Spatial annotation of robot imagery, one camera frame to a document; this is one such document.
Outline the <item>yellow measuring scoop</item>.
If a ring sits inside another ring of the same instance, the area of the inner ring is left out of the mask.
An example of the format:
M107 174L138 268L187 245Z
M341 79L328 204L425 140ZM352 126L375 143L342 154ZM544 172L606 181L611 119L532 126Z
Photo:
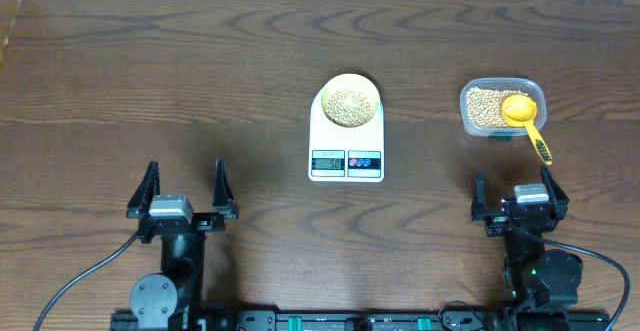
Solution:
M536 103L524 95L509 96L501 105L501 117L504 122L510 127L524 128L540 159L546 165L551 165L551 151L534 124L536 116Z

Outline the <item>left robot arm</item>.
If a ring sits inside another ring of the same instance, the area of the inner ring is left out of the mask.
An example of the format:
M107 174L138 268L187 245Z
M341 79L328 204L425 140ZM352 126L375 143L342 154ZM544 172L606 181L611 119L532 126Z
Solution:
M202 303L206 235L224 231L225 221L239 216L221 159L215 164L212 205L212 212L197 213L186 196L163 195L158 163L149 164L126 216L138 221L135 239L161 240L160 271L134 284L130 312L114 313L112 330L219 330L229 324Z

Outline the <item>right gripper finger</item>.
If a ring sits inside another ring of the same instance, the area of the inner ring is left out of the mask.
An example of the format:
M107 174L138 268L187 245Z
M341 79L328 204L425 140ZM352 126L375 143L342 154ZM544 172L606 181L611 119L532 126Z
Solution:
M486 201L485 181L480 172L475 176L475 193L471 204L471 220L474 222L482 222L489 214L489 208Z
M564 219L566 212L568 211L568 196L553 179L551 172L546 165L541 166L541 179L547 189L555 217L557 219Z

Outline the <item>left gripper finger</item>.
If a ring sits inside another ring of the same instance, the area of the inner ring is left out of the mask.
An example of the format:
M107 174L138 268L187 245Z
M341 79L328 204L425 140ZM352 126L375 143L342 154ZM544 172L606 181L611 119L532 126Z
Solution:
M151 161L145 175L126 207L126 217L140 219L149 213L151 203L160 194L159 166Z
M212 206L224 219L239 218L239 205L229 186L226 177L225 163L222 159L218 159L215 163L215 185Z

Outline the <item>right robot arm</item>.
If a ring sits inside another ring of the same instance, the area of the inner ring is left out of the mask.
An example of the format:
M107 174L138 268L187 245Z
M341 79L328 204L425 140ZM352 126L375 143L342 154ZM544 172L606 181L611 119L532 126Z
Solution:
M515 186L514 196L498 208L488 206L480 173L475 185L471 220L484 223L487 236L503 239L504 282L514 292L510 304L487 314L484 328L569 330L568 307L578 301L583 262L575 254L547 249L543 238L565 218L568 196L546 166L539 183Z

